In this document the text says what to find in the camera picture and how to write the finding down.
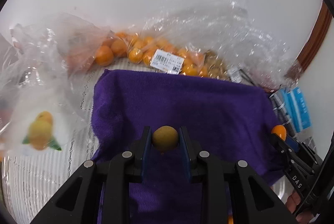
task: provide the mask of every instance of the plastic wrap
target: plastic wrap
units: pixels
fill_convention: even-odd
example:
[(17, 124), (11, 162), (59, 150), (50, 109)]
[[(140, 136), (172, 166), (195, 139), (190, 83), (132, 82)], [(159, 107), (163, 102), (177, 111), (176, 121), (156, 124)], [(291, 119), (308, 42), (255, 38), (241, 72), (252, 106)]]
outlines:
[[(242, 69), (253, 82), (269, 89), (294, 87), (287, 73), (295, 58), (285, 43), (252, 27), (247, 10), (234, 0), (185, 0), (163, 7), (144, 29), (118, 35), (128, 41), (130, 62), (150, 65), (157, 49), (183, 57), (181, 73), (229, 80)], [(295, 64), (294, 70), (301, 71)]]
[(88, 123), (75, 77), (91, 67), (109, 33), (68, 14), (12, 30), (21, 54), (0, 75), (2, 148), (27, 155), (61, 150)]

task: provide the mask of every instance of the silver screw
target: silver screw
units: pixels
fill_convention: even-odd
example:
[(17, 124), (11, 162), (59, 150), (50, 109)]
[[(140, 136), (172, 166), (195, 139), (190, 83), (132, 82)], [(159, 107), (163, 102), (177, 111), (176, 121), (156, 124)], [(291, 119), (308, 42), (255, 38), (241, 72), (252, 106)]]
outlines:
[(207, 158), (209, 157), (210, 153), (208, 153), (207, 151), (201, 151), (199, 153), (199, 156), (201, 156), (202, 158)]
[(246, 162), (245, 160), (240, 160), (240, 161), (238, 162), (238, 166), (239, 166), (239, 167), (247, 167), (248, 164), (247, 164), (247, 162)]
[(132, 156), (132, 152), (129, 152), (129, 151), (123, 152), (123, 153), (122, 153), (122, 156), (123, 156), (124, 158), (130, 158), (130, 157)]
[(92, 160), (87, 160), (83, 163), (84, 167), (92, 167), (94, 165), (94, 162)]

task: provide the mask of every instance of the blue gripper pad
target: blue gripper pad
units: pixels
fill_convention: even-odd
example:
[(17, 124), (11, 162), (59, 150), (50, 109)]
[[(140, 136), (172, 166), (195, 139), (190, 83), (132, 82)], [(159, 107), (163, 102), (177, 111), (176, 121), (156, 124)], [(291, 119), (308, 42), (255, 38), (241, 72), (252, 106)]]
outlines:
[(182, 164), (184, 168), (184, 173), (187, 180), (191, 181), (191, 172), (190, 172), (190, 158), (188, 154), (188, 149), (181, 128), (179, 129), (179, 143), (182, 157)]
[(287, 138), (285, 139), (285, 143), (288, 144), (294, 152), (299, 151), (299, 145), (295, 140), (292, 139), (292, 137), (287, 135)]
[(143, 157), (142, 157), (142, 171), (141, 171), (142, 180), (144, 179), (144, 173), (146, 171), (148, 157), (149, 157), (150, 152), (151, 152), (151, 146), (152, 146), (152, 129), (150, 127), (150, 129), (148, 131), (147, 139), (146, 139), (146, 142), (145, 142), (144, 153), (143, 153)]

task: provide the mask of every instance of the green leaf graphic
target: green leaf graphic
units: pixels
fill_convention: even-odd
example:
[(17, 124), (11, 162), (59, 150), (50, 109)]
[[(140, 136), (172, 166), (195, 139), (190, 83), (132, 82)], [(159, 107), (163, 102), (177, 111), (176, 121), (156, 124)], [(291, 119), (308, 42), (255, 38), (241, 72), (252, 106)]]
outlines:
[(51, 137), (50, 142), (48, 143), (48, 146), (57, 151), (61, 151), (61, 147), (54, 137)]
[(29, 141), (29, 137), (26, 136), (26, 137), (24, 138), (24, 140), (22, 141), (22, 144), (29, 144), (29, 143), (30, 143), (30, 141)]

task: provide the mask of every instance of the barcode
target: barcode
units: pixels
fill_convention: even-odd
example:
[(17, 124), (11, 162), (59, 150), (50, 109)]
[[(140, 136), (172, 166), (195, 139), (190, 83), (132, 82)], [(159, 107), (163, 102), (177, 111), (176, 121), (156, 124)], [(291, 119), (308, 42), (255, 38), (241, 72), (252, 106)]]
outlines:
[(236, 67), (232, 67), (232, 69), (228, 70), (228, 75), (233, 83), (240, 83), (243, 79)]
[(160, 61), (161, 63), (165, 63), (168, 60), (167, 57), (164, 57), (164, 56), (159, 55), (159, 54), (156, 56), (155, 59), (158, 60), (158, 61)]

